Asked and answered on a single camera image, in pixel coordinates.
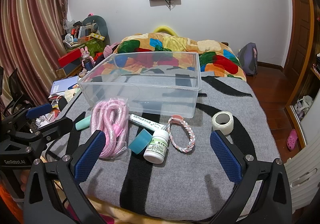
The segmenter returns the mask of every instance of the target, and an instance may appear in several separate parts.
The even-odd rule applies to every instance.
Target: medicine bottle label
[[[152,138],[149,146],[146,149],[146,152],[156,153],[161,155],[161,157],[165,157],[165,153],[167,152],[168,143],[161,139]]]

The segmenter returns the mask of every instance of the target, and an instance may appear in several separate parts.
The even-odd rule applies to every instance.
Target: plastic bag
[[[114,159],[127,150],[129,107],[127,99],[114,97],[98,102],[92,109],[90,130],[106,135],[106,146],[100,158]]]
[[[63,29],[67,32],[67,34],[71,34],[72,29],[75,28],[73,26],[75,22],[76,22],[75,20],[72,20],[72,21],[68,21],[66,19],[63,20]]]
[[[300,120],[306,115],[312,103],[313,103],[313,99],[310,96],[303,96],[302,99],[297,100],[297,103],[294,106],[294,109]]]

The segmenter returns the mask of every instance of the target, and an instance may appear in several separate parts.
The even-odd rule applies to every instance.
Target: clear plastic storage box
[[[201,75],[198,53],[112,54],[80,82],[90,106],[111,97],[128,99],[130,111],[193,117]]]

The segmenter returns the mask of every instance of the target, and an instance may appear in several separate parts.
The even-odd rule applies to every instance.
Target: white tape roll
[[[212,117],[213,130],[220,130],[225,136],[233,130],[233,116],[228,111],[221,111]]]

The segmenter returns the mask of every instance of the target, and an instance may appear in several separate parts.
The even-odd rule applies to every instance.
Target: pink rope
[[[117,155],[124,147],[128,131],[128,113],[126,102],[120,99],[101,101],[94,106],[90,120],[91,134],[101,130],[106,135],[106,145],[100,154],[101,158]]]

